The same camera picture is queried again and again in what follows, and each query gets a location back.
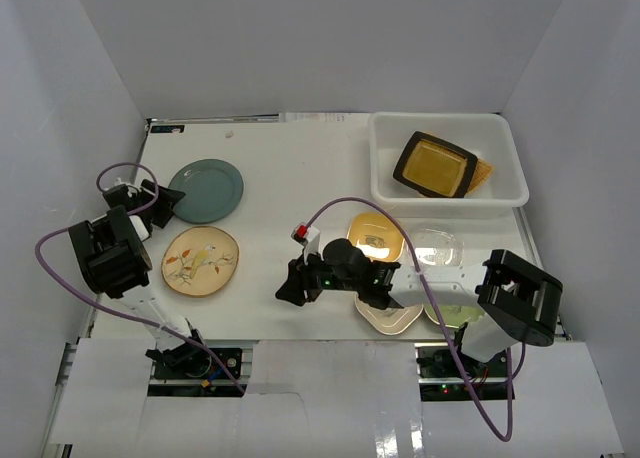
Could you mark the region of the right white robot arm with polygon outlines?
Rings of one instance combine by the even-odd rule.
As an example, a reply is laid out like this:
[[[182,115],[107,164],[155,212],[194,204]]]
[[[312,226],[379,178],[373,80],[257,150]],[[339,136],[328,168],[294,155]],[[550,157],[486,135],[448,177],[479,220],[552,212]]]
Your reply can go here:
[[[472,377],[516,343],[554,343],[563,285],[509,250],[496,249],[481,264],[417,271],[398,262],[372,260],[348,240],[336,239],[320,253],[304,251],[291,260],[275,296],[303,306],[325,290],[353,292],[379,310],[417,305],[482,310],[480,318],[457,334],[451,352],[453,368]]]

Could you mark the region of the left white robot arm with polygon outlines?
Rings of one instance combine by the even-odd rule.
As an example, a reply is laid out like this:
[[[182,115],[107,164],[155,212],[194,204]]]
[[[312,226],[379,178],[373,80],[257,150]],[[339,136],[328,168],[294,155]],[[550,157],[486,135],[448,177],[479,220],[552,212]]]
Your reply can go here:
[[[154,227],[167,225],[185,194],[145,179],[139,188],[117,184],[102,197],[109,206],[106,214],[68,231],[84,281],[94,293],[118,300],[136,317],[155,323],[147,327],[155,338],[147,357],[176,373],[202,376],[210,368],[211,352],[198,344],[202,337],[189,321],[154,295],[152,261],[143,245]],[[197,343],[186,343],[183,337]]]

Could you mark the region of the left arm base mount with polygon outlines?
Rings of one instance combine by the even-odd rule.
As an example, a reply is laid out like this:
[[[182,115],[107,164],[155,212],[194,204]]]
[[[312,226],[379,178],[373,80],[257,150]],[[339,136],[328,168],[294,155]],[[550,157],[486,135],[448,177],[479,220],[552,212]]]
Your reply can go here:
[[[211,352],[225,365],[239,389],[219,363],[209,355],[196,357],[183,369],[154,364],[147,388],[148,397],[241,398],[247,388],[252,366],[250,347],[213,347]]]

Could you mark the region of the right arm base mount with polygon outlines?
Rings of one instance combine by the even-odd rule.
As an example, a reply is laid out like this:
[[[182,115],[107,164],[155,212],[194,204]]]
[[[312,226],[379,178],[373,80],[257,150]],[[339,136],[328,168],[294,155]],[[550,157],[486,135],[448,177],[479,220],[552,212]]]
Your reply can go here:
[[[416,347],[416,366],[421,401],[470,402],[469,388],[454,363],[446,344]],[[465,372],[481,401],[505,401],[507,399],[507,357],[498,353],[487,363],[461,358]]]

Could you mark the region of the black square amber plate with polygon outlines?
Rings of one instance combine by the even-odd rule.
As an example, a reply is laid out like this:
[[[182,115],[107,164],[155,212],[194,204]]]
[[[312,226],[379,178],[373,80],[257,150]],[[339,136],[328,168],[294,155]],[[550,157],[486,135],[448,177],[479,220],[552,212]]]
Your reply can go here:
[[[470,188],[477,164],[478,157],[474,153],[416,131],[406,143],[392,177],[428,198],[463,198]]]

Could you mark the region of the teal round plate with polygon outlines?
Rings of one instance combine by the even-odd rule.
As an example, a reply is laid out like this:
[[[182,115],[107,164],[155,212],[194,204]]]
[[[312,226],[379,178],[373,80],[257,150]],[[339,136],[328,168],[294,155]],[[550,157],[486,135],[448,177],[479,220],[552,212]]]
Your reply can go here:
[[[244,180],[231,163],[202,159],[181,168],[169,188],[184,197],[174,206],[174,215],[189,224],[209,224],[230,215],[244,193]]]

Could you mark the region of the woven fan-shaped basket plate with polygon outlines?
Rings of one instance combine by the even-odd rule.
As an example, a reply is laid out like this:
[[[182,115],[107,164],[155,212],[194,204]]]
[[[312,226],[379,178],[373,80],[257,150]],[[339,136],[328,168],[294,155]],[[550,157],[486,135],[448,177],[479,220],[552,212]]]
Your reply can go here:
[[[425,196],[460,198],[473,193],[491,176],[494,167],[477,159],[473,176],[468,187],[463,190],[463,178],[470,170],[471,162],[453,151],[449,142],[438,142],[435,136],[421,134],[426,157],[419,165],[420,186],[426,189]]]

